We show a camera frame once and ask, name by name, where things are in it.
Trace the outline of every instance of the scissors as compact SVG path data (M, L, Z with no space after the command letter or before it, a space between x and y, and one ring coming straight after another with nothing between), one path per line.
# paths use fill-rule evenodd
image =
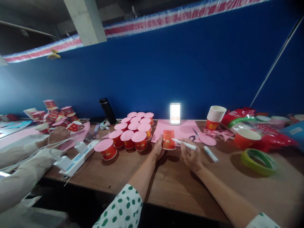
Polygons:
M189 139L191 141L194 141L195 140L195 136L190 136Z

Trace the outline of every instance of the tape roll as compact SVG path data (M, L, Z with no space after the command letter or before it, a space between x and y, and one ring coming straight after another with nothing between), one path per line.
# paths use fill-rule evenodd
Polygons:
M252 158L261 161L265 166L258 164ZM244 153L241 154L241 161L245 166L262 176L268 177L276 173L277 165L274 159L260 150L252 148L246 149Z

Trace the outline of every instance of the power strip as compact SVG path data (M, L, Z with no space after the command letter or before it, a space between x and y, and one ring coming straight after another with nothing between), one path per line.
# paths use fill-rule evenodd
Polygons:
M60 170L59 173L64 174L66 176L73 176L74 173L85 163L85 161L93 154L94 152L94 146L99 143L99 141L92 141L88 145L88 150L84 152L83 154L78 154L76 157L72 159L72 164L69 168L67 168L66 171Z

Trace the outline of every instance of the black thermos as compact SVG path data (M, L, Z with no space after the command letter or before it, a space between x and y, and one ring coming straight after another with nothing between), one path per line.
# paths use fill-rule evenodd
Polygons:
M98 100L102 109L104 110L105 115L108 118L110 124L115 124L117 122L114 112L111 108L110 103L108 102L107 98L101 98Z

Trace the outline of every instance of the polka dot sleeve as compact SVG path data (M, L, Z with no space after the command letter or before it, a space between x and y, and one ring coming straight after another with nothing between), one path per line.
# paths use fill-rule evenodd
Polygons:
M142 202L138 191L127 184L101 214L93 228L137 228Z
M259 213L246 228L280 228L271 218L264 213Z

